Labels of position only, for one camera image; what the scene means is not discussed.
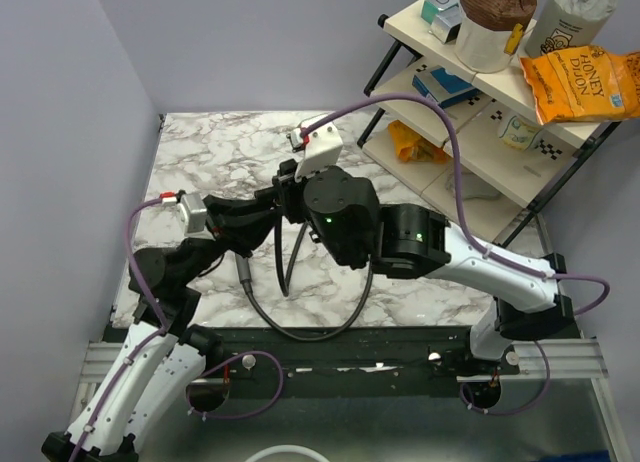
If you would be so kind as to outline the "grey shower head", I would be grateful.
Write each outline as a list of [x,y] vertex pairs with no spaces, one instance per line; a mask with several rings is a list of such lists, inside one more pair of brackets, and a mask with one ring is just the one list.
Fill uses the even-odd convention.
[[252,285],[252,274],[249,259],[239,254],[235,255],[236,270],[238,280],[241,286],[245,289]]

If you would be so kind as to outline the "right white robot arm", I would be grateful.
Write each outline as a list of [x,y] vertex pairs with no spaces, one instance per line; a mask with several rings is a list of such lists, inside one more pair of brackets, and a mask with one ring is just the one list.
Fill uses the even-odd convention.
[[290,222],[308,223],[340,266],[369,267],[390,279],[445,280],[491,295],[459,352],[471,373],[485,372],[514,341],[546,339],[574,322],[550,258],[470,243],[443,215],[411,203],[383,204],[369,179],[337,166],[303,179],[276,176],[254,195]]

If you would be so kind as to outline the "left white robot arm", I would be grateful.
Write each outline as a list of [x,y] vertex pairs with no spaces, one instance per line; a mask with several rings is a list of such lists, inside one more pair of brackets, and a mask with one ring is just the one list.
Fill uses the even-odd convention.
[[[146,208],[174,206],[185,237],[175,248],[132,247],[135,218]],[[222,340],[193,323],[200,301],[190,283],[226,253],[249,256],[279,220],[270,200],[229,200],[165,192],[136,207],[125,225],[131,291],[137,312],[105,378],[87,406],[41,451],[50,461],[136,461],[151,427],[190,384],[215,373],[229,385],[230,367],[262,351],[225,353]]]

